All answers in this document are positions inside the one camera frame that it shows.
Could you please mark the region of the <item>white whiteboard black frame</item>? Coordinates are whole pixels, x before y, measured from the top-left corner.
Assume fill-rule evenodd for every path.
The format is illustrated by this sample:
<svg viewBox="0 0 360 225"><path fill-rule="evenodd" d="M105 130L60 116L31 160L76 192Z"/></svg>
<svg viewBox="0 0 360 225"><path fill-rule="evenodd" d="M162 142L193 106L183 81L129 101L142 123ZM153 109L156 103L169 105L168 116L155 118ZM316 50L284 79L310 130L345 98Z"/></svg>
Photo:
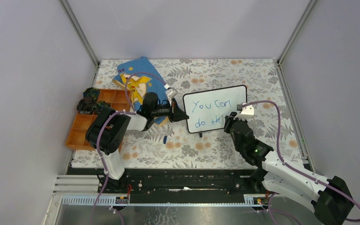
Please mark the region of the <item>white whiteboard black frame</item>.
<svg viewBox="0 0 360 225"><path fill-rule="evenodd" d="M236 85L187 93L183 96L187 130L191 134L223 129L225 116L247 102L247 87Z"/></svg>

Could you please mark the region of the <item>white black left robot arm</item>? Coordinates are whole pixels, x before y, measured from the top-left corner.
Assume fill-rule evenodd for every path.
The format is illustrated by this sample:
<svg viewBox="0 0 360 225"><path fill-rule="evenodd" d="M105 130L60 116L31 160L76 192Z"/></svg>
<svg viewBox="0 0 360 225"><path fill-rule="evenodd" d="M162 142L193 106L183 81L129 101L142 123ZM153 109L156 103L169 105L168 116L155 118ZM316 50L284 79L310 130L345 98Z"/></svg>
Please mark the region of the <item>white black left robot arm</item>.
<svg viewBox="0 0 360 225"><path fill-rule="evenodd" d="M104 107L89 126L85 139L97 151L103 164L109 187L116 193L125 190L127 181L123 176L125 167L120 158L119 147L128 130L147 131L156 118L167 117L170 122L189 119L179 108L175 98L167 96L159 102L158 95L148 92L136 112L116 111Z"/></svg>

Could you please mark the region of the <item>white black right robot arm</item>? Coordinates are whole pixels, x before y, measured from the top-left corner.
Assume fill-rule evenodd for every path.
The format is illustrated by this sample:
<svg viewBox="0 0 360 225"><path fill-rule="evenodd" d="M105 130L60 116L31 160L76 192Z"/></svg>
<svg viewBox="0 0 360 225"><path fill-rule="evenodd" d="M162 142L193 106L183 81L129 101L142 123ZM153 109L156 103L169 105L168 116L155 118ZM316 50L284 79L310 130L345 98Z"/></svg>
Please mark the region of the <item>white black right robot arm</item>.
<svg viewBox="0 0 360 225"><path fill-rule="evenodd" d="M224 132L230 134L235 150L257 169L250 187L292 199L312 211L324 225L341 225L356 206L346 182L328 178L292 162L287 162L273 147L258 140L242 113L231 112L223 118Z"/></svg>

